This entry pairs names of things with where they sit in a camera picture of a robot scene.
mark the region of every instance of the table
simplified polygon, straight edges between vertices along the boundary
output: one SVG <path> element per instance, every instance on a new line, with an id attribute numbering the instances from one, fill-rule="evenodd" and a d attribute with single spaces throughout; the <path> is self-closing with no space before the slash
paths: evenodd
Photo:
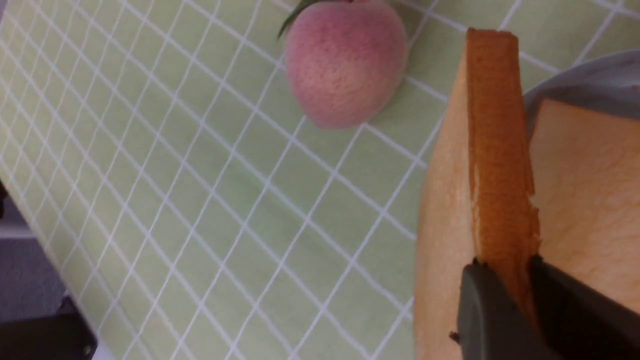
<path id="1" fill-rule="evenodd" d="M 640 47 L 638 0 L 400 0 L 413 45 L 370 123 L 287 90 L 295 0 L 12 0 L 0 179 L 114 359 L 411 359 L 424 171 L 469 26 L 522 86 Z"/>

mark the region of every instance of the peach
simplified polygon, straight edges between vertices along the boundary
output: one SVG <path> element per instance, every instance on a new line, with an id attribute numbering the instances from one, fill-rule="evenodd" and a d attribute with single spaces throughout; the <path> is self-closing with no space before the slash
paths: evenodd
<path id="1" fill-rule="evenodd" d="M 402 80 L 407 54 L 404 25 L 382 0 L 315 3 L 285 40 L 291 92 L 323 129 L 355 126 L 382 110 Z"/>

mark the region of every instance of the grid pattern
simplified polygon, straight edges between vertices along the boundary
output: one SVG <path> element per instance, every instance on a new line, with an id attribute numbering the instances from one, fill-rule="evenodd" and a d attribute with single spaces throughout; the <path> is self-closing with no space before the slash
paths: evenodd
<path id="1" fill-rule="evenodd" d="M 293 0 L 10 1 L 0 176 L 115 359 L 411 359 L 423 173 L 467 26 L 522 86 L 640 47 L 637 0 L 400 0 L 392 104 L 311 126 Z"/>

